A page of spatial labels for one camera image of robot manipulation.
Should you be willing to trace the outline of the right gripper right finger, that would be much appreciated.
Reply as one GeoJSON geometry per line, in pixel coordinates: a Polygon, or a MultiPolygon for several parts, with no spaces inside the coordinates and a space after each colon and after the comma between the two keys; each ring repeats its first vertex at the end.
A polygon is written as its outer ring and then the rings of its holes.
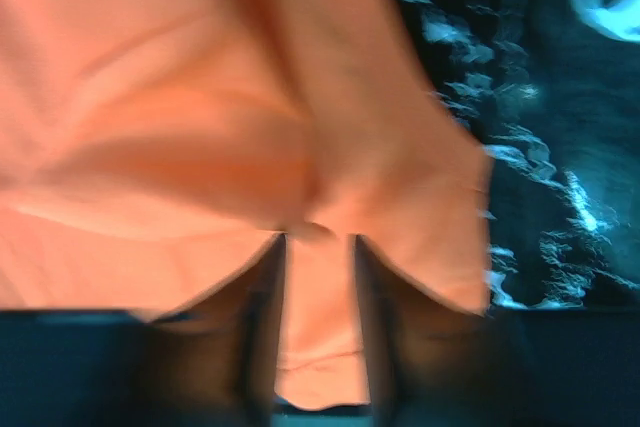
{"type": "Polygon", "coordinates": [[[373,425],[527,425],[529,369],[516,316],[449,309],[361,236],[354,273],[373,425]]]}

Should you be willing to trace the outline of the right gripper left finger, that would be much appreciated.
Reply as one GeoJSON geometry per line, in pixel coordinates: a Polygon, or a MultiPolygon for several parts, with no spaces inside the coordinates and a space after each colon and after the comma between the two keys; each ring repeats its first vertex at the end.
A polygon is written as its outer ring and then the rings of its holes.
{"type": "Polygon", "coordinates": [[[268,426],[285,287],[287,238],[244,272],[147,329],[147,426],[268,426]]]}

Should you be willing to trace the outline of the orange t-shirt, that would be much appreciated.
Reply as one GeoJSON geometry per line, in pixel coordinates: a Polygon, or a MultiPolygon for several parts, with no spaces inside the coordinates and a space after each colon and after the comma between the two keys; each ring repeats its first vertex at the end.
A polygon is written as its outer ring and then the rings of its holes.
{"type": "Polygon", "coordinates": [[[350,238],[485,311],[490,162],[393,0],[1,0],[1,305],[151,319],[291,239],[277,393],[367,399],[350,238]]]}

